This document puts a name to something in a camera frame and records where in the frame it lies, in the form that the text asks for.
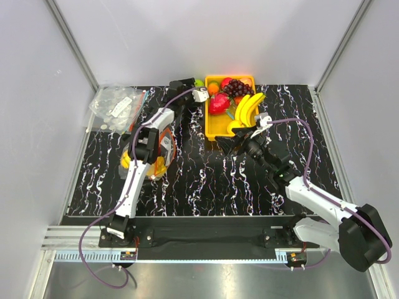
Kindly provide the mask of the green apple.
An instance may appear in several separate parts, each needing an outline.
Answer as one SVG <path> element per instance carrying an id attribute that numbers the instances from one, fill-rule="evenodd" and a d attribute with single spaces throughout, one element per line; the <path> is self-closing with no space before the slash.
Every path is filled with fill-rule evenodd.
<path id="1" fill-rule="evenodd" d="M 195 80 L 195 87 L 204 87 L 204 86 L 205 86 L 205 84 L 202 80 L 200 80 L 200 79 Z"/>

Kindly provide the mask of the clear zip bag orange zipper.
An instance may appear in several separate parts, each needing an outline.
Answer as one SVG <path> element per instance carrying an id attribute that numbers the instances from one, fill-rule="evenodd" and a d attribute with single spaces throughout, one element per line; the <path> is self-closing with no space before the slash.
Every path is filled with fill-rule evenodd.
<path id="1" fill-rule="evenodd" d="M 129 143 L 127 143 L 123 150 L 122 154 L 124 151 L 128 150 Z M 159 141 L 159 147 L 158 147 L 158 156 L 162 156 L 165 159 L 165 166 L 168 167 L 170 166 L 171 162 L 174 160 L 176 154 L 176 145 L 175 145 L 175 140 L 173 137 L 173 134 L 171 132 L 171 127 L 167 126 L 161 133 L 160 133 L 160 141 Z M 149 179 L 152 181 L 157 181 L 159 180 L 165 173 L 160 173 L 159 175 L 155 176 L 154 175 L 154 163 L 150 166 L 146 173 L 145 179 Z M 121 165 L 118 166 L 118 174 L 121 179 L 126 179 L 127 174 L 128 174 L 128 169 L 123 169 Z"/>

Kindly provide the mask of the yellow mango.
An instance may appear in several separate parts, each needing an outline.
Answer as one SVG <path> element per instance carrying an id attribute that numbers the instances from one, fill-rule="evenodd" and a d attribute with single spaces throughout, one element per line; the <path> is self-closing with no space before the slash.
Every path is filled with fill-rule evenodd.
<path id="1" fill-rule="evenodd" d="M 162 156 L 157 157 L 154 163 L 154 175 L 157 176 L 160 173 L 164 173 L 167 170 L 165 166 L 165 159 Z"/>

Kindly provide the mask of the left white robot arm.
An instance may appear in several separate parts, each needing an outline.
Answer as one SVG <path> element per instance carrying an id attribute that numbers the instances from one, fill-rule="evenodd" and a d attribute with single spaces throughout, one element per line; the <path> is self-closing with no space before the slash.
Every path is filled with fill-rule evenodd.
<path id="1" fill-rule="evenodd" d="M 185 106 L 196 102 L 197 91 L 193 77 L 171 81 L 160 106 L 132 128 L 120 162 L 127 170 L 125 184 L 106 225 L 107 234 L 122 247 L 135 240 L 137 203 L 144 181 L 161 178 L 175 158 L 171 124 Z"/>

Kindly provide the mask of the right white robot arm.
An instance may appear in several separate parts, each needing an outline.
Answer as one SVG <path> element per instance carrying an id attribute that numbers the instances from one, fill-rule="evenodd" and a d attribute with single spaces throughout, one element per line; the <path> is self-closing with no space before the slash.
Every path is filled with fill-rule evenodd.
<path id="1" fill-rule="evenodd" d="M 339 199 L 309 183 L 290 163 L 290 152 L 278 142 L 270 143 L 254 128 L 235 128 L 233 137 L 217 136 L 224 154 L 246 154 L 266 173 L 266 180 L 278 195 L 315 212 L 321 221 L 305 214 L 294 216 L 278 236 L 291 247 L 313 243 L 338 252 L 355 270 L 365 272 L 375 263 L 392 257 L 392 240 L 378 211 Z"/>

